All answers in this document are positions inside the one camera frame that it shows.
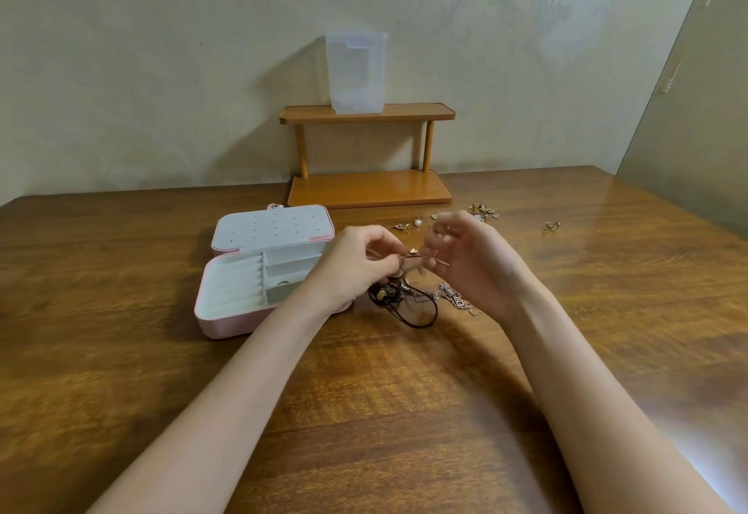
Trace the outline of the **person's left forearm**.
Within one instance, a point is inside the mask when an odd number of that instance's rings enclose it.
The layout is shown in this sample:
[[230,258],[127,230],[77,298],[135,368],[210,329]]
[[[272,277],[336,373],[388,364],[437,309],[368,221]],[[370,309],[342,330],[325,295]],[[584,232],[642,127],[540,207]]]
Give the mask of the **person's left forearm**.
[[296,290],[87,514],[222,514],[304,351],[347,303]]

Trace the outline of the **pink jewelry box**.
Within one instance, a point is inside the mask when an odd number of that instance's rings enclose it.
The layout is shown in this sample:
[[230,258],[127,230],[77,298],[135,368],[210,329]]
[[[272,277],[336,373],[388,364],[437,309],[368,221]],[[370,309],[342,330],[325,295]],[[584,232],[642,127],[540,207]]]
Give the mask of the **pink jewelry box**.
[[304,281],[334,238],[326,207],[270,206],[218,220],[194,306],[209,339],[252,333]]

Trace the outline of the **wooden two-tier shelf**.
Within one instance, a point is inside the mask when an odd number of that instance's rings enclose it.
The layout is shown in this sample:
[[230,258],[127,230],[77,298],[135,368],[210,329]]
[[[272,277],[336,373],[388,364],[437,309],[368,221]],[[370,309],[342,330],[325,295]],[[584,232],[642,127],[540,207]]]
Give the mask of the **wooden two-tier shelf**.
[[287,204],[329,209],[447,204],[453,193],[431,167],[443,103],[386,104],[381,113],[339,115],[331,105],[289,106],[298,156]]

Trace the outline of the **person's right hand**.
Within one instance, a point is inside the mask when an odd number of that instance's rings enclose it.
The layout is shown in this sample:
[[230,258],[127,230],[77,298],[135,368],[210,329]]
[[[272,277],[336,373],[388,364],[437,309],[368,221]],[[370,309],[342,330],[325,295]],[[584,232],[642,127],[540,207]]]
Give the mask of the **person's right hand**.
[[423,242],[453,242],[452,265],[430,272],[473,306],[503,326],[524,318],[522,302],[535,277],[494,227],[466,211],[442,212]]

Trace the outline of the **person's right forearm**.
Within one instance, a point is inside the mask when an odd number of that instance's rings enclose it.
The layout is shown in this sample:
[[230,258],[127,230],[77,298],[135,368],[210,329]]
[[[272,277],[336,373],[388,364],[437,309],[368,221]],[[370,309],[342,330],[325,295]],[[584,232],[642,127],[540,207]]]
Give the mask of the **person's right forearm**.
[[732,514],[537,281],[503,293],[505,330],[585,514]]

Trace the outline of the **clear plastic container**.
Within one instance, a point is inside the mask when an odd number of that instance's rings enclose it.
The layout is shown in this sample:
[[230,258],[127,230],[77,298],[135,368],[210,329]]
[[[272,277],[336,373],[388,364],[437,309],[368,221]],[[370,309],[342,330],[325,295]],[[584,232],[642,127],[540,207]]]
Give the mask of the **clear plastic container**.
[[386,33],[375,31],[325,35],[328,84],[337,115],[383,111],[387,41]]

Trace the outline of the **person's left hand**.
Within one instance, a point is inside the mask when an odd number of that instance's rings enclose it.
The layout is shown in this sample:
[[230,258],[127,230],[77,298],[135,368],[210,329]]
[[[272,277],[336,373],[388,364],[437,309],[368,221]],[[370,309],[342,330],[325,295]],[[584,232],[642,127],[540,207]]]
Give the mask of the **person's left hand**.
[[354,301],[373,283],[397,272],[369,272],[366,250],[382,254],[408,252],[402,242],[379,225],[347,226],[307,275],[298,293],[308,310],[332,315]]

